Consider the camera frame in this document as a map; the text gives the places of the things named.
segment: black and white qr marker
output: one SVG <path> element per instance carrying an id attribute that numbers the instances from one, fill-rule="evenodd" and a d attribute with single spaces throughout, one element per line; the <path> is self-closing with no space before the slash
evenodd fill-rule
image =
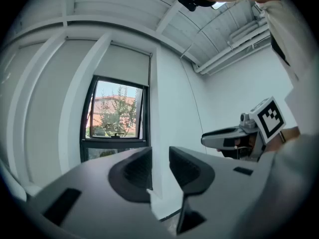
<path id="1" fill-rule="evenodd" d="M 265 143 L 271 141 L 286 125 L 284 116 L 273 97 L 263 100 L 252 109 L 249 118 L 256 122 Z"/>

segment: person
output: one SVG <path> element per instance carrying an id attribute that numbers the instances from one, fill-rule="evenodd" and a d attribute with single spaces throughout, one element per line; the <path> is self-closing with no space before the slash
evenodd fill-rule
<path id="1" fill-rule="evenodd" d="M 236 0 L 208 0 L 231 2 Z M 303 77 L 318 51 L 317 44 L 308 26 L 297 13 L 292 13 L 288 6 L 281 0 L 253 0 L 265 12 L 272 39 L 272 48 L 287 71 L 295 86 Z M 293 140 L 300 135 L 298 127 L 282 130 L 285 141 Z M 249 139 L 250 147 L 254 147 L 255 138 Z M 277 135 L 270 141 L 265 152 L 276 151 L 284 144 L 282 137 Z"/>

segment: window frame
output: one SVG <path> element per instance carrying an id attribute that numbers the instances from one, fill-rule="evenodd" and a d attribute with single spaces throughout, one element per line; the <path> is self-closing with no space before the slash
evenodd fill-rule
<path id="1" fill-rule="evenodd" d="M 126 85 L 134 88 L 142 89 L 142 111 L 140 112 L 140 125 L 139 125 L 139 134 L 137 137 L 129 137 L 129 138 L 101 138 L 101 137 L 92 137 L 92 127 L 91 125 L 93 120 L 94 113 L 94 99 L 96 94 L 96 89 L 99 81 L 105 81 L 120 85 Z M 139 84 L 102 77 L 102 76 L 93 76 L 89 90 L 87 92 L 85 103 L 82 111 L 81 125 L 80 125 L 80 157 L 81 162 L 85 162 L 88 160 L 88 148 L 94 149 L 129 149 L 129 148 L 140 148 L 140 147 L 149 147 L 150 145 L 150 88 L 147 86 L 142 86 Z M 86 138 L 86 125 L 90 119 L 90 137 Z M 141 123 L 143 127 L 143 137 L 140 139 L 140 130 Z"/>

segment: white roller shade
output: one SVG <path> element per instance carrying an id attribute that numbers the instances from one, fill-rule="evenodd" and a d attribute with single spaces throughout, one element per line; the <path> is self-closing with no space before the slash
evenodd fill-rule
<path id="1" fill-rule="evenodd" d="M 148 86 L 149 61 L 145 54 L 110 45 L 94 74 Z"/>

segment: white shirt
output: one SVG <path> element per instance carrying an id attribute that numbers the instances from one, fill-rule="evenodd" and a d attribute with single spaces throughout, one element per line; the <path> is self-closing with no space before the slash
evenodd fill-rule
<path id="1" fill-rule="evenodd" d="M 308 25 L 282 1 L 259 3 L 265 12 L 269 30 L 286 57 L 289 65 L 279 56 L 293 84 L 304 76 L 318 53 L 318 46 Z"/>

